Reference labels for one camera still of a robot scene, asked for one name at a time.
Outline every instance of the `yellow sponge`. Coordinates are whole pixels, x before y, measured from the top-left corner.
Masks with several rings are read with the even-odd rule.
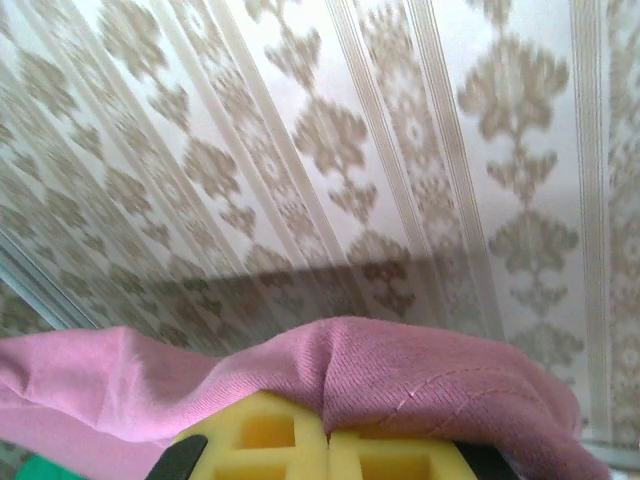
[[[202,420],[176,443],[193,435],[208,443],[191,476],[180,477],[189,480],[476,479],[452,442],[371,429],[337,431],[327,442],[316,414],[266,392]]]

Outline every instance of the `yellow foam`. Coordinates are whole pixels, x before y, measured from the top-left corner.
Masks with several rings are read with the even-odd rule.
[[[475,480],[452,442],[336,431],[321,419],[258,392],[182,432],[209,443],[190,480]]]

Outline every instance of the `pink cloth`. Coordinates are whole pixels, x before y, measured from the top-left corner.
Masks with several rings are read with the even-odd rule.
[[[258,390],[322,415],[491,443],[529,479],[604,480],[577,401],[514,348],[424,327],[322,320],[213,359],[117,327],[0,341],[0,438],[91,479],[143,479],[170,439]]]

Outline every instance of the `pink fabric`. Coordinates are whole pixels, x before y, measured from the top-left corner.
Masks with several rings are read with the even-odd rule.
[[[92,479],[142,479],[181,430],[258,390],[322,415],[491,443],[529,479],[604,480],[571,391],[510,346],[362,318],[322,320],[230,357],[117,327],[0,341],[0,437]]]

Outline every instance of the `green object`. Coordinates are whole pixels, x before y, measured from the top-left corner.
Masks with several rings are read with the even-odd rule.
[[[18,471],[14,480],[84,480],[75,473],[34,455]]]

